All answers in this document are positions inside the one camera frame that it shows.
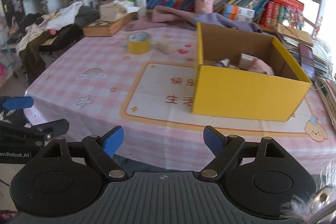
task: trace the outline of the pink cloth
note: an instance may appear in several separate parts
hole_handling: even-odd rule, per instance
[[[141,17],[135,23],[130,23],[125,28],[126,31],[143,30],[147,28],[167,26],[167,23],[189,30],[196,30],[196,23],[204,22],[216,24],[219,26],[233,28],[247,32],[263,33],[260,27],[255,23],[246,23],[228,19],[218,13],[197,15],[191,12],[177,10],[165,6],[156,6],[149,17]]]

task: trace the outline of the toy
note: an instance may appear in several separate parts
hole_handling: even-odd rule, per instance
[[[253,59],[252,65],[247,71],[274,75],[272,68],[259,58]]]

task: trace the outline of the tape roll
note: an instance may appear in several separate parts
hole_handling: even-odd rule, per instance
[[[144,54],[152,48],[152,36],[147,32],[136,32],[127,37],[128,51],[132,54]]]

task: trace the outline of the cardboard box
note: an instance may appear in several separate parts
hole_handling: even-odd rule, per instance
[[[122,27],[127,25],[131,20],[133,20],[135,16],[134,14],[136,13],[128,14],[115,22],[106,22],[101,19],[98,19],[92,22],[90,25],[83,28],[84,36],[111,37],[116,32],[118,32]]]
[[[286,121],[301,104],[311,82],[273,36],[197,23],[198,67],[192,113],[244,119]],[[276,76],[212,66],[240,54],[255,56]]]

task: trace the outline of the table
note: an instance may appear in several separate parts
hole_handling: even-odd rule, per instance
[[[29,121],[67,119],[68,141],[121,125],[125,140],[117,154],[167,169],[199,171],[213,159],[203,142],[206,125],[246,141],[271,136],[311,174],[336,159],[335,130],[317,91],[309,91],[287,122],[191,114],[196,32],[174,26],[145,31],[154,41],[175,41],[179,50],[132,55],[126,42],[131,32],[123,30],[112,37],[84,38],[28,88],[34,98],[33,107],[25,110]],[[317,120],[314,125],[311,117]],[[320,131],[318,136],[313,129]]]

